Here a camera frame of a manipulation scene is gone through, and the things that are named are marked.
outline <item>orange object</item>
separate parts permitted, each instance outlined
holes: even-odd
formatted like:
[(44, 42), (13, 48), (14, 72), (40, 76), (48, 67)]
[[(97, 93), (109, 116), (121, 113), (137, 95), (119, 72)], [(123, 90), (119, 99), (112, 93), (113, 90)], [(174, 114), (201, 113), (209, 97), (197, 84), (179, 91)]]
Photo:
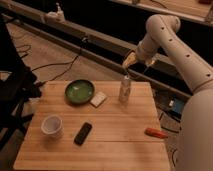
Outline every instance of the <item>orange object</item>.
[(164, 133), (160, 130), (154, 129), (154, 128), (146, 128), (145, 134), (152, 136), (152, 137), (162, 138), (162, 139), (168, 138), (166, 133)]

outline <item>wood grain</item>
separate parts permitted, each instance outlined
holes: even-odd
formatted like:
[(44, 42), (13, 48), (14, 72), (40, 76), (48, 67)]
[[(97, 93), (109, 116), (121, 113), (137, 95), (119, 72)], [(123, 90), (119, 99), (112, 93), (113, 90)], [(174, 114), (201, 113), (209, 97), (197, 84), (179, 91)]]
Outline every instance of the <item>wood grain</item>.
[[(144, 134), (147, 127), (160, 129), (150, 84), (134, 82), (129, 102), (118, 101), (119, 82), (94, 81), (96, 92), (107, 100), (99, 107), (72, 106), (64, 98), (69, 82), (45, 85), (35, 116), (14, 164), (16, 170), (57, 171), (167, 171), (170, 169), (164, 141)], [(63, 137), (53, 141), (42, 134), (44, 117), (58, 114)], [(93, 125), (84, 144), (73, 143), (84, 122)]]

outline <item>cable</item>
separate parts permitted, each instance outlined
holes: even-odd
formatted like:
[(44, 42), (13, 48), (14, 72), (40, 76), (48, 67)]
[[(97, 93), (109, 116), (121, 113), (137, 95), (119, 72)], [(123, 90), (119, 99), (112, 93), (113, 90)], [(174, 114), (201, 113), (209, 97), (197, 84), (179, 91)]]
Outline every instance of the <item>cable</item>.
[(162, 128), (162, 129), (165, 129), (165, 130), (167, 130), (167, 131), (169, 131), (169, 132), (172, 132), (172, 133), (175, 133), (175, 134), (179, 134), (179, 131), (172, 130), (172, 129), (170, 129), (170, 128), (166, 128), (166, 127), (164, 127), (164, 126), (161, 126), (161, 128)]
[(21, 35), (21, 36), (13, 36), (13, 35), (11, 35), (11, 38), (12, 39), (22, 39), (25, 35), (27, 35), (26, 33), (25, 34), (23, 34), (23, 35)]
[[(63, 71), (62, 73), (56, 75), (56, 76), (53, 77), (52, 79), (48, 80), (48, 81), (53, 81), (53, 80), (57, 79), (58, 77), (61, 77), (62, 75), (64, 75), (67, 71), (69, 71), (69, 70), (72, 68), (74, 62), (75, 62), (75, 61), (78, 59), (78, 57), (81, 55), (81, 53), (82, 53), (82, 47), (80, 47), (78, 54), (75, 56), (75, 58), (74, 58), (72, 61), (64, 62), (64, 63), (52, 63), (52, 64), (43, 65), (43, 66), (34, 68), (34, 69), (32, 70), (32, 72), (33, 72), (33, 71), (36, 71), (36, 70), (38, 70), (38, 69), (44, 68), (44, 67), (55, 66), (55, 65), (68, 65), (68, 64), (70, 64), (70, 66), (69, 66), (65, 71)], [(41, 82), (40, 84), (41, 84), (41, 85), (44, 85), (44, 84), (45, 84), (46, 82), (48, 82), (48, 81), (43, 81), (43, 82)]]
[(167, 113), (164, 111), (164, 113), (169, 116), (171, 119), (175, 120), (176, 122), (180, 123), (180, 119), (176, 118), (175, 116), (171, 115), (170, 113)]
[(175, 163), (175, 160), (174, 160), (174, 155), (175, 153), (178, 151), (178, 149), (175, 149), (173, 152), (172, 152), (172, 163), (174, 165), (174, 167), (176, 167), (176, 163)]
[(161, 119), (163, 118), (164, 112), (161, 112), (160, 117), (159, 117), (159, 121), (161, 121)]
[(168, 9), (163, 3), (161, 3), (161, 2), (158, 2), (158, 1), (156, 1), (156, 0), (150, 0), (151, 2), (154, 2), (154, 3), (156, 3), (156, 4), (159, 4), (160, 6), (162, 6), (163, 8), (165, 8), (165, 9)]
[(53, 80), (55, 80), (56, 78), (61, 77), (62, 75), (64, 75), (67, 71), (69, 71), (69, 70), (72, 68), (74, 62), (78, 59), (79, 55), (80, 55), (80, 53), (78, 53), (78, 55), (76, 55), (76, 57), (74, 58), (74, 60), (70, 63), (69, 68), (67, 68), (67, 69), (66, 69), (64, 72), (62, 72), (61, 74), (56, 75), (54, 78), (52, 78), (52, 79), (49, 80), (49, 81), (53, 81)]
[(18, 50), (18, 52), (26, 52), (26, 51), (29, 51), (31, 49), (31, 45), (29, 45), (29, 44), (16, 46), (16, 49), (20, 49), (20, 48), (23, 48), (23, 47), (26, 47), (26, 49)]

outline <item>green plate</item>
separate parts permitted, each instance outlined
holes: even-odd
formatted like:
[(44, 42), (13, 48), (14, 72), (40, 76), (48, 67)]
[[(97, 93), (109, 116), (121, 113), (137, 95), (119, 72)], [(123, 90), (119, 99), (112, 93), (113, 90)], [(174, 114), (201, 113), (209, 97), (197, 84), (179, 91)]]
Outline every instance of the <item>green plate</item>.
[(65, 90), (66, 99), (73, 104), (84, 104), (94, 95), (94, 85), (88, 80), (75, 80)]

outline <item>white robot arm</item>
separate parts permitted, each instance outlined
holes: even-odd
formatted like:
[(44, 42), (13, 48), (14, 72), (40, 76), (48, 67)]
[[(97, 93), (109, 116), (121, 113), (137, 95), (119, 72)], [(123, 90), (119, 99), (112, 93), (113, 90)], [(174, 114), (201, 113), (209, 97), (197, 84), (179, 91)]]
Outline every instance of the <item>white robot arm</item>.
[(150, 61), (160, 46), (165, 50), (193, 93), (182, 113), (176, 170), (212, 171), (213, 68), (176, 36), (179, 28), (176, 16), (151, 16), (146, 23), (147, 34), (123, 67)]

